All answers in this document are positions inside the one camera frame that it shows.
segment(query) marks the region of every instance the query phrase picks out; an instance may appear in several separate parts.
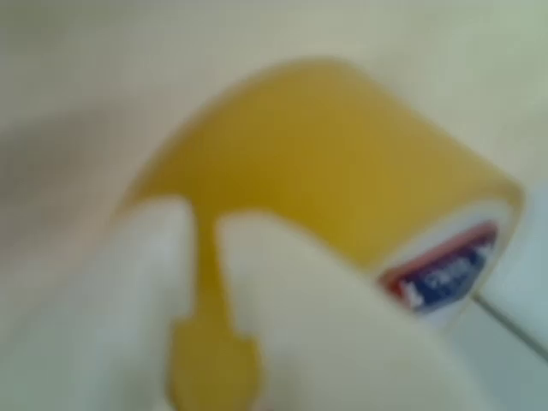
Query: tape roll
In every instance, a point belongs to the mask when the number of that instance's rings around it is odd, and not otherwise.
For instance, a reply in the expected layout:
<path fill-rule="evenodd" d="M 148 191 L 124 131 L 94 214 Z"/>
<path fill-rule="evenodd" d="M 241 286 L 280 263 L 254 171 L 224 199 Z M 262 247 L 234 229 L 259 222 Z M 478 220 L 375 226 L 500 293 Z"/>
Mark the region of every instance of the tape roll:
<path fill-rule="evenodd" d="M 284 217 L 434 313 L 485 277 L 523 202 L 496 167 L 356 67 L 323 59 L 259 74 L 186 125 L 129 203 L 165 194 L 189 199 L 199 227 L 196 311 L 177 325 L 172 358 L 174 401 L 189 410 L 240 410 L 259 388 L 257 349 L 228 321 L 213 233 L 222 215 Z"/>

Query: blue label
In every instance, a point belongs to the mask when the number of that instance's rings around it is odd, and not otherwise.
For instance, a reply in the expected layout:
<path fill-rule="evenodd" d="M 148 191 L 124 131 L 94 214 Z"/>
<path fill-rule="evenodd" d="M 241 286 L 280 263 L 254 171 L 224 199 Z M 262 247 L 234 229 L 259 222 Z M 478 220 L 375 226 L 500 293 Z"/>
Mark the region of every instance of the blue label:
<path fill-rule="evenodd" d="M 474 230 L 474 235 L 451 246 L 441 246 L 426 262 L 411 262 L 396 269 L 396 275 L 384 281 L 386 288 L 399 300 L 418 313 L 429 313 L 459 301 L 467 295 L 485 268 L 497 231 L 493 226 Z"/>

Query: white surface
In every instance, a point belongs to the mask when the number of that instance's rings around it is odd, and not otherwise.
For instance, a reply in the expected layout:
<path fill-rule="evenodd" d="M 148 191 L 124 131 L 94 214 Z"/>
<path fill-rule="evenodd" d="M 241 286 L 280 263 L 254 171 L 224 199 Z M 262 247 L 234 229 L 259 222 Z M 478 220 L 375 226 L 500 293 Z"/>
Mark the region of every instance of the white surface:
<path fill-rule="evenodd" d="M 449 340 L 464 354 L 503 411 L 548 409 L 548 364 L 483 309 L 472 304 Z"/>
<path fill-rule="evenodd" d="M 522 225 L 480 293 L 548 352 L 548 186 L 531 190 Z"/>

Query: label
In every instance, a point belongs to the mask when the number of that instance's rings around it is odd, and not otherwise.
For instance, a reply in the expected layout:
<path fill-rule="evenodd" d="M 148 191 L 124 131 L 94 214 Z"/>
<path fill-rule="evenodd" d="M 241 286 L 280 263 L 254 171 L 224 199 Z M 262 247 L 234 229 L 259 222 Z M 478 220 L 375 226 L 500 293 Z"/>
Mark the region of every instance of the label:
<path fill-rule="evenodd" d="M 380 282 L 404 306 L 431 313 L 464 298 L 486 266 L 497 240 L 497 225 L 478 224 L 419 257 L 390 268 Z"/>

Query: yellow object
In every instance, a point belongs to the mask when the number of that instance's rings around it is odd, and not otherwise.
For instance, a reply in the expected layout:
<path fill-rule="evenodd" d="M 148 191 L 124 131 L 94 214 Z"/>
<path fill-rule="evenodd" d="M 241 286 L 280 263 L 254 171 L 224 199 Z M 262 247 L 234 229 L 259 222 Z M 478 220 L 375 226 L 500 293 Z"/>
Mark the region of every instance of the yellow object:
<path fill-rule="evenodd" d="M 224 95 L 177 134 L 130 202 L 164 194 L 189 199 L 199 228 L 197 306 L 176 325 L 171 358 L 184 411 L 241 411 L 260 386 L 257 347 L 229 323 L 214 242 L 223 214 L 271 211 L 371 268 L 481 200 L 510 208 L 504 244 L 522 202 L 497 168 L 331 60 L 276 67 Z"/>

